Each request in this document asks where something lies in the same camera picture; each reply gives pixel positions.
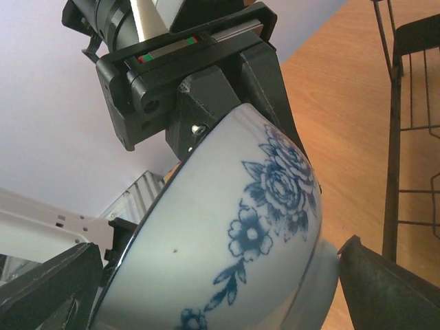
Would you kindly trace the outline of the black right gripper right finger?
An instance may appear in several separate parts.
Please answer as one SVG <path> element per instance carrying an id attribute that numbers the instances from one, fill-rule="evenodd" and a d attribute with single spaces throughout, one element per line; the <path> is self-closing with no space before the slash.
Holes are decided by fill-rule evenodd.
<path id="1" fill-rule="evenodd" d="M 352 236 L 338 254 L 354 329 L 438 329 L 439 288 Z"/>

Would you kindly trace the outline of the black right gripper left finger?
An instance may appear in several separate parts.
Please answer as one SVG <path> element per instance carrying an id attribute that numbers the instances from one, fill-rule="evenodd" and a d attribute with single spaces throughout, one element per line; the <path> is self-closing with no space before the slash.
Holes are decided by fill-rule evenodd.
<path id="1" fill-rule="evenodd" d="M 1 286 L 1 328 L 87 329 L 101 276 L 96 244 L 69 248 Z"/>

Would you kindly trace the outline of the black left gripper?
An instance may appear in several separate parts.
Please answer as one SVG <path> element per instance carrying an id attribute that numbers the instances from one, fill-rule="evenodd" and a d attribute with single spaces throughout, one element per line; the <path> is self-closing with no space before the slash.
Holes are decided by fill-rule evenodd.
<path id="1" fill-rule="evenodd" d="M 109 28 L 109 53 L 96 71 L 123 147 L 159 132 L 178 159 L 188 157 L 227 113 L 252 105 L 296 146 L 294 123 L 270 37 L 276 14 L 264 3 L 239 5 L 218 19 L 130 43 L 127 18 Z"/>

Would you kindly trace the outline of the black wire dish rack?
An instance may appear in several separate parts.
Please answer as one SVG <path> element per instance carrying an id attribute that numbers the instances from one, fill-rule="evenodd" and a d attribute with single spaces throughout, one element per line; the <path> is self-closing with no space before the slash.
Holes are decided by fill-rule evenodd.
<path id="1" fill-rule="evenodd" d="M 439 14 L 397 26 L 391 1 L 373 8 L 390 79 L 382 254 L 396 261 L 399 229 L 439 238 Z"/>

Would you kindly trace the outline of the blue floral white bowl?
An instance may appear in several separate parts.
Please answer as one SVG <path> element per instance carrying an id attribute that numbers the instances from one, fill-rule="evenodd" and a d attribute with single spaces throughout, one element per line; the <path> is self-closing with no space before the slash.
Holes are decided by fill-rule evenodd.
<path id="1" fill-rule="evenodd" d="M 252 105 L 220 121 L 129 241 L 92 329 L 320 329 L 338 284 L 318 180 Z"/>

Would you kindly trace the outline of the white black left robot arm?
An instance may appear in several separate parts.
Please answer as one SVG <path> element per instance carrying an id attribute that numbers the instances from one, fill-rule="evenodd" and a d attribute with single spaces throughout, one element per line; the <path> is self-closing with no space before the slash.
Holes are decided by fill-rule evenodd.
<path id="1" fill-rule="evenodd" d="M 242 1 L 182 1 L 168 11 L 171 24 L 143 41 L 129 1 L 68 1 L 63 9 L 63 25 L 90 38 L 84 54 L 96 66 L 124 148 L 133 151 L 164 132 L 185 160 L 243 103 L 302 147 L 270 43 L 276 14 L 264 3 Z"/>

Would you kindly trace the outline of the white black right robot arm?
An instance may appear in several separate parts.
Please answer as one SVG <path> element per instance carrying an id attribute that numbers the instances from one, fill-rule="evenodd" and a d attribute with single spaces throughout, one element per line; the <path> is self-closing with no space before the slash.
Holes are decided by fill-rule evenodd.
<path id="1" fill-rule="evenodd" d="M 82 243 L 103 250 L 109 279 L 117 254 L 151 205 L 124 192 L 101 218 L 85 217 L 1 191 L 1 284 Z M 338 274 L 355 329 L 439 328 L 439 288 L 351 237 L 339 251 Z"/>

